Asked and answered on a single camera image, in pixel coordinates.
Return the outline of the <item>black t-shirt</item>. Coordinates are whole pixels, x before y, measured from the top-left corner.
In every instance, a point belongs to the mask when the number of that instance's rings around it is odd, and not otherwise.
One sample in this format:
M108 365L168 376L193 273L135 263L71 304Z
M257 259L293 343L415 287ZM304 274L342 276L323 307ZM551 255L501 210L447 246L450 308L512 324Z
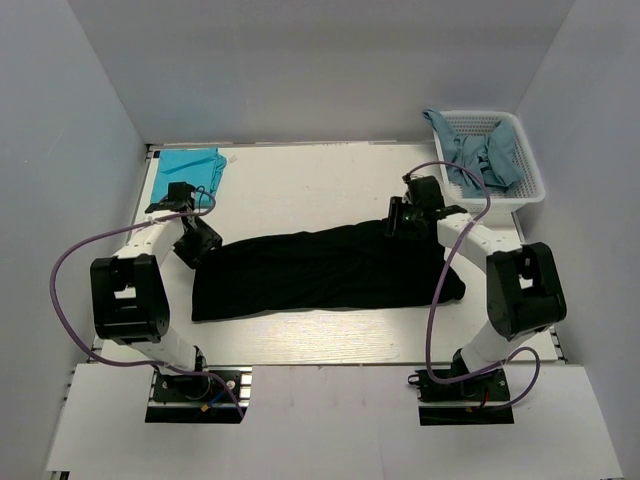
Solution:
M445 263L443 247L388 238L383 227L383 221L370 220L211 250L195 271L191 319L429 305ZM465 283L449 269L440 302L460 300L465 292Z

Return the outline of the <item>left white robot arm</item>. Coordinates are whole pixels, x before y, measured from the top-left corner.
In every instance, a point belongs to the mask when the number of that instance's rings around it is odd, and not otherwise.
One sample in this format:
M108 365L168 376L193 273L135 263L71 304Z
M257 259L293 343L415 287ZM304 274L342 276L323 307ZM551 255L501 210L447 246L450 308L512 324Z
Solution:
M115 254L90 266L94 327L99 338L130 347L177 376L177 387L199 399L211 387L200 349L170 326L161 266L170 253L194 270L222 237L199 218L151 219Z

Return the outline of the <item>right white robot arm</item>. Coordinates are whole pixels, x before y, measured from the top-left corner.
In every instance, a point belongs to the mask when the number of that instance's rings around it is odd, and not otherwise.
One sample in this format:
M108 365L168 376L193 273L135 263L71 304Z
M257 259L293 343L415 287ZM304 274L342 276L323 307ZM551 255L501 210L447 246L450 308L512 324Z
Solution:
M501 368L525 348L523 343L567 315L561 282L550 247L544 243L510 243L459 206L427 210L390 199L387 232L407 239L433 240L450 250L439 275L427 319L425 365L431 381L451 385L472 399L488 385L487 374ZM462 255L486 279L487 320L460 349L447 378L432 368L431 343L436 309L451 263Z

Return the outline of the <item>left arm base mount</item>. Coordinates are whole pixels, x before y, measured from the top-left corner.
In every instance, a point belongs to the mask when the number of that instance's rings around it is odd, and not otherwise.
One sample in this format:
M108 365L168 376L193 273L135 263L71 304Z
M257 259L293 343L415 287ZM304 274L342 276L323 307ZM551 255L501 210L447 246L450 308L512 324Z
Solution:
M148 424L240 424L250 396L250 369L213 370L210 377L152 376L145 422Z

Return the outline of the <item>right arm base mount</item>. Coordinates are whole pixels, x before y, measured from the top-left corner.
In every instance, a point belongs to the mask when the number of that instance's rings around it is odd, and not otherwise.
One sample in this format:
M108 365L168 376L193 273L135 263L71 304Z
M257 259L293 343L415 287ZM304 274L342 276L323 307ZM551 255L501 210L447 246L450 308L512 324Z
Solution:
M421 426L484 426L511 425L514 416L503 370L497 370L471 380L440 384L427 370L416 370L407 378L417 390L418 415Z

